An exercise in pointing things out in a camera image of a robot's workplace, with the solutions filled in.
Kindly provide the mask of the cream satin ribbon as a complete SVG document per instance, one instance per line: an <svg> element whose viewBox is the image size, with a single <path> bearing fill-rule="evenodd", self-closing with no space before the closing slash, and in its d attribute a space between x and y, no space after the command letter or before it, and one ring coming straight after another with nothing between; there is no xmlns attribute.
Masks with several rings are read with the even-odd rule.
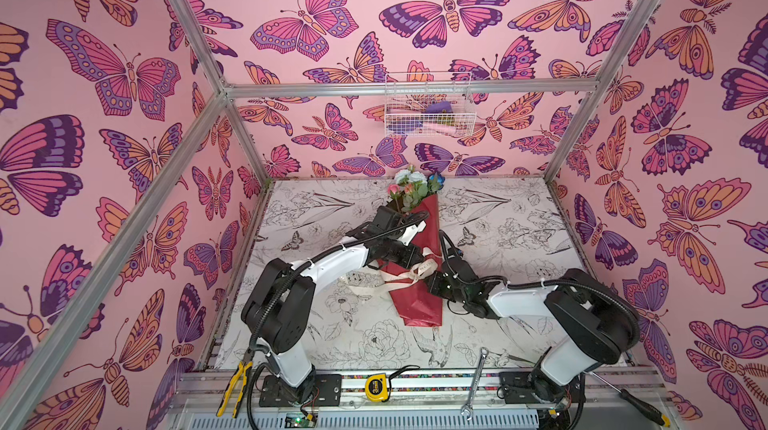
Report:
<svg viewBox="0 0 768 430"><path fill-rule="evenodd" d="M384 267L365 267L345 274L340 278L340 282L354 294L366 297L377 297L407 289L435 274L442 263L441 258L430 248L423 250L423 257L421 263L413 264L397 274L387 271Z"/></svg>

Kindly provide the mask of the dark red wrapping paper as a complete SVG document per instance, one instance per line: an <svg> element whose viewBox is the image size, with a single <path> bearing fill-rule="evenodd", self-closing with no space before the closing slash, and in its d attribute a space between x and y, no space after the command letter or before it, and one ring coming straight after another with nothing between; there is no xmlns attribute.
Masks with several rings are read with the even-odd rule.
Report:
<svg viewBox="0 0 768 430"><path fill-rule="evenodd" d="M442 264L438 195L427 196L414 211L429 213L424 221L426 228L412 240L419 247L416 255L425 260L408 267L387 263L383 271L391 275L387 283L389 295L406 326L440 327L443 322L442 299L433 295L427 285L427 279L436 275Z"/></svg>

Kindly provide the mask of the white fake rose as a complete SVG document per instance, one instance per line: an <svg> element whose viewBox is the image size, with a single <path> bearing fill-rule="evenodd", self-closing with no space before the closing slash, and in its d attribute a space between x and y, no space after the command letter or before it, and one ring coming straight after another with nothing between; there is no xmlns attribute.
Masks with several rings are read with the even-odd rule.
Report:
<svg viewBox="0 0 768 430"><path fill-rule="evenodd" d="M399 213L414 210L424 199L436 194L444 186L444 177L439 172L426 175L413 165L399 170L392 184L388 186L388 206Z"/></svg>

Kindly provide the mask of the blue fake rose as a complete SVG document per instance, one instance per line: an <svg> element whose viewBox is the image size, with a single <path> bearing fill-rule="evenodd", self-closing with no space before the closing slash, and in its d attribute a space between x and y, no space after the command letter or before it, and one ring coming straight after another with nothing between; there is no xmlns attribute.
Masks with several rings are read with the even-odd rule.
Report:
<svg viewBox="0 0 768 430"><path fill-rule="evenodd" d="M436 194L444 188L445 178L438 172L432 173L427 180L429 194Z"/></svg>

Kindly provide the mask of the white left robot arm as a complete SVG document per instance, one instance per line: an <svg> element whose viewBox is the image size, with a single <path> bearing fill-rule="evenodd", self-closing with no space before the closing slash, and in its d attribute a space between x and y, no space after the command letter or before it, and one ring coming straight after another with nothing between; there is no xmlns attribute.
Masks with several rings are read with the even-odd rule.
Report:
<svg viewBox="0 0 768 430"><path fill-rule="evenodd" d="M267 366L284 386L312 387L315 366L301 347L315 294L350 272L372 262L409 268L425 260L413 240L426 230L429 213L378 208L374 218L346 232L340 242L319 254L289 263L270 260L244 304L241 320L250 330L250 351L265 355Z"/></svg>

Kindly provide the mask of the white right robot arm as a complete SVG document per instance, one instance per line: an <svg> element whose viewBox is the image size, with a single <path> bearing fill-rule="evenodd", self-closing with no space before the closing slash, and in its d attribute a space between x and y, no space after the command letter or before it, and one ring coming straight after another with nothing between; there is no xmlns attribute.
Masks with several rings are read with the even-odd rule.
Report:
<svg viewBox="0 0 768 430"><path fill-rule="evenodd" d="M452 255L426 279L429 292L459 303L488 320L547 317L565 332L532 368L523 388L542 403L554 403L584 372L617 363L640 339L639 315L623 298L579 268L561 277L513 284L500 275L477 276Z"/></svg>

